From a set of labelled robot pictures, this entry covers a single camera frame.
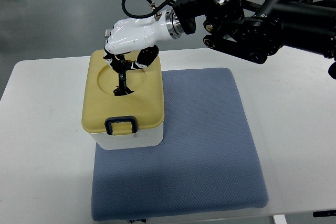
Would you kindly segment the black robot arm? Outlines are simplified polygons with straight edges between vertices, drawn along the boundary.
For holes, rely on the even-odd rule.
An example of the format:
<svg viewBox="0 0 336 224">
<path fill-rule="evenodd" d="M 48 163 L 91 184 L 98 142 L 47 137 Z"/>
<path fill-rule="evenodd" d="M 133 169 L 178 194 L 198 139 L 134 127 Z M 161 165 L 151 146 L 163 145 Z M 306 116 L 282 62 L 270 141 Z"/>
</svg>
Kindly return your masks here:
<svg viewBox="0 0 336 224">
<path fill-rule="evenodd" d="M 186 34 L 205 16 L 204 44 L 231 56 L 264 63 L 289 46 L 335 58 L 335 0 L 175 0 Z"/>
</svg>

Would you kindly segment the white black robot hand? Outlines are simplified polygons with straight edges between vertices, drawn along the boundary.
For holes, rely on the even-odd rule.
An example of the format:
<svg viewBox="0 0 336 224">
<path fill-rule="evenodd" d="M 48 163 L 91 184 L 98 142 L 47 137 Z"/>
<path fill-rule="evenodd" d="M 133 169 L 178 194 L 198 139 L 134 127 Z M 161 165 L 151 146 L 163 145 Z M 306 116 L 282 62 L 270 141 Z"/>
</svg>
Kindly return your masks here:
<svg viewBox="0 0 336 224">
<path fill-rule="evenodd" d="M 115 23 L 107 38 L 104 59 L 117 73 L 147 68 L 159 53 L 156 43 L 178 39 L 183 32 L 172 9 L 163 11 L 159 20 L 153 16 L 144 19 L 122 19 Z M 133 51 L 139 53 L 136 60 L 121 63 L 121 56 Z"/>
</svg>

